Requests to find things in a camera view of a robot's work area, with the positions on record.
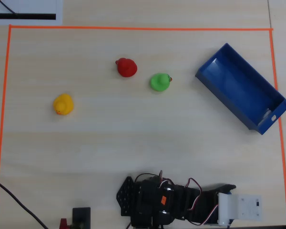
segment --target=black cable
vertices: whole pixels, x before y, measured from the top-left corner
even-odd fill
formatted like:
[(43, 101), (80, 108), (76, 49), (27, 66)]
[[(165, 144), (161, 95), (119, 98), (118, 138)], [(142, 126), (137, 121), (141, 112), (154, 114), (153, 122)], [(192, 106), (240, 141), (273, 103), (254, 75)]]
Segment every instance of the black cable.
[(15, 14), (17, 15), (14, 11), (12, 11), (7, 5), (5, 5), (1, 0), (0, 0), (0, 3), (9, 10), (9, 12), (11, 12), (12, 14)]
[(228, 224), (228, 226), (227, 226), (227, 229), (230, 229), (230, 226), (231, 226), (231, 224), (233, 223), (233, 220), (234, 220), (234, 219), (230, 219), (230, 220), (229, 220), (229, 224)]
[(6, 187), (4, 187), (1, 183), (0, 183), (0, 187), (6, 191), (26, 212), (28, 212), (31, 216), (33, 216), (34, 219), (36, 219), (37, 222), (39, 222), (40, 225), (42, 225), (42, 227), (44, 229), (48, 229), (46, 225), (44, 225), (44, 223), (37, 217), (35, 216), (35, 214), (33, 212), (31, 212), (30, 210), (28, 210), (15, 196), (14, 194), (12, 194)]
[(141, 173), (140, 175), (138, 175), (138, 176), (135, 178), (134, 182), (136, 182), (137, 179), (138, 179), (140, 176), (142, 176), (142, 175), (153, 175), (153, 176), (157, 176), (156, 174), (153, 174), (153, 173)]
[(128, 229), (128, 228), (130, 227), (130, 225), (131, 225), (131, 222), (128, 224), (128, 226), (126, 227), (126, 229)]

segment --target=orange tape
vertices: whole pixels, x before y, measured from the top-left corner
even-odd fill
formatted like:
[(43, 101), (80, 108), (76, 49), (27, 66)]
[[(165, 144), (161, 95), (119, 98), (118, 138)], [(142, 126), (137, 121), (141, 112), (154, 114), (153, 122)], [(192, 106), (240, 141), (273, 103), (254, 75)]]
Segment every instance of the orange tape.
[(18, 29), (143, 30), (143, 31), (271, 31), (272, 28), (144, 28), (112, 26), (35, 26), (12, 25)]
[[(270, 31), (270, 30), (269, 30), (269, 38), (270, 38), (270, 50), (271, 50), (271, 58), (272, 58), (273, 78), (275, 81), (275, 88), (277, 89), (275, 51), (273, 48), (272, 31)], [(284, 175), (284, 187), (285, 187), (285, 201), (286, 201), (286, 159), (285, 159), (285, 147), (284, 147), (283, 128), (282, 128), (281, 118), (278, 119), (278, 127), (280, 130), (282, 162), (283, 162), (283, 175)]]
[(1, 121), (0, 121), (0, 164), (1, 164), (1, 151), (2, 151), (2, 138), (3, 138), (3, 124), (4, 124), (4, 109), (5, 109), (6, 82), (7, 82), (7, 77), (8, 77), (9, 55), (10, 55), (10, 34), (11, 34), (11, 25), (9, 25), (8, 42), (7, 42), (6, 56), (5, 56), (4, 80), (3, 80), (3, 93), (2, 93), (2, 106), (1, 106)]

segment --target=blue tray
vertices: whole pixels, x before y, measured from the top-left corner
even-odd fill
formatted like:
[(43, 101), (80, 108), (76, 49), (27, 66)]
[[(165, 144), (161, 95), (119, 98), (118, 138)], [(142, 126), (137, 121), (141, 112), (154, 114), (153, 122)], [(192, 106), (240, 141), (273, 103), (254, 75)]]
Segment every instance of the blue tray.
[(260, 134), (286, 110), (286, 99), (228, 43), (199, 68), (196, 77)]

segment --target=red wire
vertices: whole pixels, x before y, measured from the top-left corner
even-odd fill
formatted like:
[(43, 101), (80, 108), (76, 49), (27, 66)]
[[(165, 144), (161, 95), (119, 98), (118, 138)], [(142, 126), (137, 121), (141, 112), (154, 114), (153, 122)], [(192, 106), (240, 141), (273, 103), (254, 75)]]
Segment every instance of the red wire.
[(189, 178), (189, 180), (187, 181), (187, 184), (185, 185), (185, 187), (188, 187), (188, 186), (189, 186), (191, 180), (194, 181), (194, 182), (197, 184), (197, 186), (199, 187), (200, 193), (199, 193), (199, 195), (196, 197), (196, 199), (194, 200), (193, 206), (188, 209), (189, 211), (192, 211), (192, 210), (194, 209), (194, 207), (195, 207), (195, 205), (196, 205), (196, 203), (197, 203), (197, 200), (199, 199), (199, 197), (200, 197), (200, 195), (201, 195), (201, 193), (202, 193), (202, 188), (201, 188), (201, 186), (198, 184), (198, 182), (197, 182), (194, 178)]

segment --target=white bracket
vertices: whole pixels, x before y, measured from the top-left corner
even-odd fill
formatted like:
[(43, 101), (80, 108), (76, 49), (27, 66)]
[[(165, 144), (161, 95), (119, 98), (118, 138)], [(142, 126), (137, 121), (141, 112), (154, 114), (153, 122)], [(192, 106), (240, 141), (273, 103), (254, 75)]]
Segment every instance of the white bracket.
[(228, 226), (230, 219), (262, 220), (262, 198), (259, 195), (218, 195), (218, 225)]

